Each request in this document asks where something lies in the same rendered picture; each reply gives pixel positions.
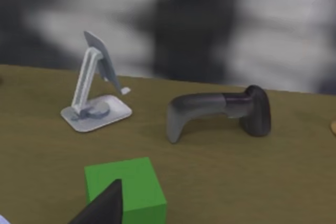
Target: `green block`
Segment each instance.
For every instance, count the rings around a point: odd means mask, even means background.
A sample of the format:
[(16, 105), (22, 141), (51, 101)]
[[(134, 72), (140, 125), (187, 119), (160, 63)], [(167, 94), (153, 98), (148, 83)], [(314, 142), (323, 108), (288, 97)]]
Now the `green block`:
[(85, 167), (87, 200), (122, 180), (123, 224), (165, 224), (166, 199), (149, 158)]

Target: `black barcode scanner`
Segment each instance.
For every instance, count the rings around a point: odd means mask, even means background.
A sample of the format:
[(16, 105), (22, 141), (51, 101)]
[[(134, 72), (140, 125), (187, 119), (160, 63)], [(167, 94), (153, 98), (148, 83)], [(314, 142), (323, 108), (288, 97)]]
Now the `black barcode scanner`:
[(259, 86), (252, 85), (243, 93), (199, 93), (176, 97), (167, 109), (168, 140), (177, 143), (187, 122), (215, 114), (239, 118), (241, 127), (251, 136), (266, 136), (271, 131), (267, 94)]

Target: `box top face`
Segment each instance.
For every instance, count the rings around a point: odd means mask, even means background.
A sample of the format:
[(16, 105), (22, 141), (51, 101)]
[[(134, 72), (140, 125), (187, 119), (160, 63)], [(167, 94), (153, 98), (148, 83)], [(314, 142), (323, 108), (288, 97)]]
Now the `box top face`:
[(90, 201), (115, 179), (121, 179), (124, 211), (166, 204), (155, 171), (147, 157), (87, 166), (85, 175)]

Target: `brown table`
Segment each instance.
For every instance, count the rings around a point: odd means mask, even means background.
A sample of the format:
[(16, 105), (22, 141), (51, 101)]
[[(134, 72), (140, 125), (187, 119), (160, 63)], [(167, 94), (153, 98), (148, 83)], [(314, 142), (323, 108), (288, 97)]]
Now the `brown table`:
[[(175, 96), (241, 88), (122, 78), (133, 116), (86, 134), (60, 116), (77, 73), (0, 66), (0, 214), (12, 224), (65, 224), (85, 205), (83, 167), (148, 156), (168, 201), (167, 224), (336, 223), (336, 97), (269, 91), (272, 134), (236, 120), (195, 120), (165, 138)], [(114, 92), (97, 78), (92, 95)]]

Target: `white object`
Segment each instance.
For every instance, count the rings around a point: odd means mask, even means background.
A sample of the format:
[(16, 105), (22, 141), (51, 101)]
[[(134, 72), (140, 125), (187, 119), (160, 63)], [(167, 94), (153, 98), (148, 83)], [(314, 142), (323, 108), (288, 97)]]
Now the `white object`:
[(71, 106), (61, 111), (61, 116), (78, 132), (93, 131), (132, 114), (132, 110), (113, 95), (87, 100), (97, 68), (102, 79), (112, 82), (121, 95), (131, 90), (121, 88), (103, 41), (88, 31), (84, 35), (89, 48), (81, 66), (75, 95)]
[(10, 224), (8, 220), (5, 219), (2, 215), (0, 215), (0, 224)]

